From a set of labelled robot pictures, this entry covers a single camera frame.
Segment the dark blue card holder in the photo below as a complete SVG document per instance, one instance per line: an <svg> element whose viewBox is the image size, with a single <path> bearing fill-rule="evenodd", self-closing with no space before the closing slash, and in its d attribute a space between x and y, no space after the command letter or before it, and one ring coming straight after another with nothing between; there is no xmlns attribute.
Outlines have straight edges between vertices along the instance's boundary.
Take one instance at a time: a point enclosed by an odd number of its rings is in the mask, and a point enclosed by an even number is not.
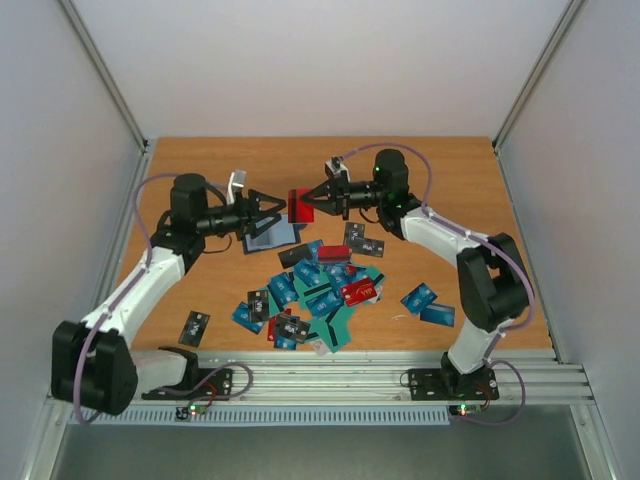
<svg viewBox="0 0 640 480"><path fill-rule="evenodd" d="M277 223L255 238L246 235L242 241L244 254L299 244L301 242L300 231L305 227L305 224L290 223L288 215L284 214Z"/></svg>

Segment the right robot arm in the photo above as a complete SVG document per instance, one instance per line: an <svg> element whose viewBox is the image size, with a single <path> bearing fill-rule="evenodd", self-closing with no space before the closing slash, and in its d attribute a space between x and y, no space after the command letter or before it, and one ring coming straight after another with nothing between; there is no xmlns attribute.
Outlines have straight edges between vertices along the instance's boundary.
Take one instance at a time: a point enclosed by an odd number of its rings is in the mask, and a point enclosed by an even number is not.
<svg viewBox="0 0 640 480"><path fill-rule="evenodd" d="M404 157L410 146L377 142L372 178L355 182L345 162L353 154L325 164L327 179L303 194L304 203L329 215L349 217L354 209L373 208L384 230L419 245L455 267L465 320L443 355L441 383L453 396L463 396L477 382L500 338L526 327L535 315L531 281L515 240L506 233L476 232L438 214L429 196L414 195Z"/></svg>

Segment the black card under vip card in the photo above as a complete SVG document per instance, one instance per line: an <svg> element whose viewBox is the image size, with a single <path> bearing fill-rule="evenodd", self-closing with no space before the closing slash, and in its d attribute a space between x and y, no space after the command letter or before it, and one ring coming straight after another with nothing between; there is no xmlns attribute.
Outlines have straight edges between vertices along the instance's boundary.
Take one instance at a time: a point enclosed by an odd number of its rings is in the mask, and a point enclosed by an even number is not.
<svg viewBox="0 0 640 480"><path fill-rule="evenodd" d="M364 239L365 225L361 223L347 222L344 231L344 244L353 252L362 250L362 242Z"/></svg>

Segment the blue card top of pile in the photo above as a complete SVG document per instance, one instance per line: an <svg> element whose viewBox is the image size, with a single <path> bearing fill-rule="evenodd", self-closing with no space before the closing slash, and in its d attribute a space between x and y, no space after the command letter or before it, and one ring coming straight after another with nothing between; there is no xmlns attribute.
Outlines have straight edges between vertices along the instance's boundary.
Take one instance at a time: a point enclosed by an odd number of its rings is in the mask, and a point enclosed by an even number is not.
<svg viewBox="0 0 640 480"><path fill-rule="evenodd" d="M307 243L307 247L314 261L318 261L319 248L324 245L322 240L315 240Z"/></svg>

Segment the blue card of pile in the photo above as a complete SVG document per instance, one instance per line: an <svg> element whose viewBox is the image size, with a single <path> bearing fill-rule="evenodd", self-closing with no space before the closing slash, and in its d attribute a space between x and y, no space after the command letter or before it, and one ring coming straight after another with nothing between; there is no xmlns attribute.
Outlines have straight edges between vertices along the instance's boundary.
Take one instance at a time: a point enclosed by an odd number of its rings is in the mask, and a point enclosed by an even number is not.
<svg viewBox="0 0 640 480"><path fill-rule="evenodd" d="M314 261L318 261L319 248L324 245L322 240L315 240L307 243L307 247Z"/></svg>
<svg viewBox="0 0 640 480"><path fill-rule="evenodd" d="M295 351L298 343L294 340L277 336L274 340L274 348L286 351Z"/></svg>

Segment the plain black card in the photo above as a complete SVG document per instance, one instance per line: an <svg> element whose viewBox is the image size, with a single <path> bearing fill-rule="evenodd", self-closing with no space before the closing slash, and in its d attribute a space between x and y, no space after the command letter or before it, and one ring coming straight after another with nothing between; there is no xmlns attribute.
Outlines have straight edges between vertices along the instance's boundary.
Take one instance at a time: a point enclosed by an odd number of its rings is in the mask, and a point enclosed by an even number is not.
<svg viewBox="0 0 640 480"><path fill-rule="evenodd" d="M283 269L289 269L302 260L312 260L313 254L307 244L300 244L279 252L278 259Z"/></svg>

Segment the large teal card centre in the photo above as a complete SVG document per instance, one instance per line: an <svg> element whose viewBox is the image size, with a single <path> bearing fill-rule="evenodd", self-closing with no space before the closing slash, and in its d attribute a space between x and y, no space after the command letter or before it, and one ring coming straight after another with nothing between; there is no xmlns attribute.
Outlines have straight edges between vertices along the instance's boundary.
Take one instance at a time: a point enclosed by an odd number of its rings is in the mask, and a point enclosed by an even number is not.
<svg viewBox="0 0 640 480"><path fill-rule="evenodd" d="M320 273L319 283L315 285L307 285L296 273L294 275L300 294L298 306L303 311L309 311L312 317L326 316L344 306L340 291L333 287L324 272Z"/></svg>

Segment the black vip card on red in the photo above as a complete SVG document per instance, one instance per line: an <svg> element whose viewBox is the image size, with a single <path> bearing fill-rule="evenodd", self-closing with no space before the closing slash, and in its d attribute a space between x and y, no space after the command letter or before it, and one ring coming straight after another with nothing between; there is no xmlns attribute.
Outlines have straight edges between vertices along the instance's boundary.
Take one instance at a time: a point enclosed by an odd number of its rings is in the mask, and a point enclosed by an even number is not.
<svg viewBox="0 0 640 480"><path fill-rule="evenodd" d="M276 316L274 334L287 340L302 344L306 341L310 331L310 323L298 316L281 313Z"/></svg>

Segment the teal card with stripe bottom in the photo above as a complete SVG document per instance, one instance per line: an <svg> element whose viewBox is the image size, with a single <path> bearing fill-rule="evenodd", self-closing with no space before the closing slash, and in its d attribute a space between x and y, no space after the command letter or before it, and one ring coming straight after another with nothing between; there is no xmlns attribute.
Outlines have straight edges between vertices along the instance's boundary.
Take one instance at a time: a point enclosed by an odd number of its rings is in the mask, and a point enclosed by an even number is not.
<svg viewBox="0 0 640 480"><path fill-rule="evenodd" d="M334 312L311 321L308 342L322 340L331 353L336 353L352 341L349 323L357 308L342 306Z"/></svg>

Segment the blue card bottom of pile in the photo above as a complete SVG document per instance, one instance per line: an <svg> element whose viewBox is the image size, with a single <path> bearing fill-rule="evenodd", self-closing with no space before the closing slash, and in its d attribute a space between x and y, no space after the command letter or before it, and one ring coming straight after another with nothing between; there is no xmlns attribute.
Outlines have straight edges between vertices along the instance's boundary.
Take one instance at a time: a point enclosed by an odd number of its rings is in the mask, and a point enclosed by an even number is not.
<svg viewBox="0 0 640 480"><path fill-rule="evenodd" d="M294 340L277 336L274 340L274 348L286 351L295 351L298 343Z"/></svg>

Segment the blue card right upper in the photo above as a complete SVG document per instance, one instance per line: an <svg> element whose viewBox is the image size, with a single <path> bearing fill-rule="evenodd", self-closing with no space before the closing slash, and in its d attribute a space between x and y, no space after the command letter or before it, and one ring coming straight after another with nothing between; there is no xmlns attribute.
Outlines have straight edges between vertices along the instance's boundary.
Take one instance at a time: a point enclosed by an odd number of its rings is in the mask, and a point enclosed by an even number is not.
<svg viewBox="0 0 640 480"><path fill-rule="evenodd" d="M405 295L401 303L411 315L419 315L436 299L437 294L428 285L421 283Z"/></svg>

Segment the white card with red print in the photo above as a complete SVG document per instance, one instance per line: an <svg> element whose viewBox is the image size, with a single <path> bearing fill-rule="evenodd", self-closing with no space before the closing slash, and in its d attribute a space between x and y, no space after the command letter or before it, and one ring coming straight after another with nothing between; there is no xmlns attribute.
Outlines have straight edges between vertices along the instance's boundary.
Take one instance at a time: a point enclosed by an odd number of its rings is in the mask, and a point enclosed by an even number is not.
<svg viewBox="0 0 640 480"><path fill-rule="evenodd" d="M310 343L310 345L311 345L311 348L313 349L313 351L317 355L322 355L323 354L323 345L324 345L324 343L321 340L312 341Z"/></svg>

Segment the left controller board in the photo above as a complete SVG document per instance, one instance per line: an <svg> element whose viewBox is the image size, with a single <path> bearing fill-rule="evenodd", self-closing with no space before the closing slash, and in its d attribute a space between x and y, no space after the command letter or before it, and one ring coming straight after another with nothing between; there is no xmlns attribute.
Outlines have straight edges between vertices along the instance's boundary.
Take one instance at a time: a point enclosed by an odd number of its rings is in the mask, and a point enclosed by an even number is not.
<svg viewBox="0 0 640 480"><path fill-rule="evenodd" d="M208 408L204 405L190 405L186 407L177 407L175 409L175 420L179 422L192 421L193 419L204 415Z"/></svg>

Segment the controller board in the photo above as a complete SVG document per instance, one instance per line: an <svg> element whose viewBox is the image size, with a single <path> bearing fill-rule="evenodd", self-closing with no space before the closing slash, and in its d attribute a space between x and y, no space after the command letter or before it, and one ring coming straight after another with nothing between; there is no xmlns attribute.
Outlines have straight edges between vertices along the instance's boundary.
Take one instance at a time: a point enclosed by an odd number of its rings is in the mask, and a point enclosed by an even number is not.
<svg viewBox="0 0 640 480"><path fill-rule="evenodd" d="M192 421L193 419L204 415L208 408L204 405L190 405L186 407L177 407L175 409L175 420L179 422Z"/></svg>
<svg viewBox="0 0 640 480"><path fill-rule="evenodd" d="M462 403L458 405L451 405L449 407L449 414L454 417L469 417L478 415L484 412L486 407L479 404Z"/></svg>

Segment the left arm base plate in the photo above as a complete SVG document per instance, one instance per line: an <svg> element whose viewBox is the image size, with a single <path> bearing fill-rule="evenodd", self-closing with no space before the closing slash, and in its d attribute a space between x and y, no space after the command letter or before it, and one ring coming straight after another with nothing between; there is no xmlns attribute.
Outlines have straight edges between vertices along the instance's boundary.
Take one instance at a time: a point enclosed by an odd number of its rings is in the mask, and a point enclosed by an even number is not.
<svg viewBox="0 0 640 480"><path fill-rule="evenodd" d="M233 380L234 372L229 367L198 368L196 373L187 374L180 383L143 393L141 398L148 401L228 400Z"/></svg>

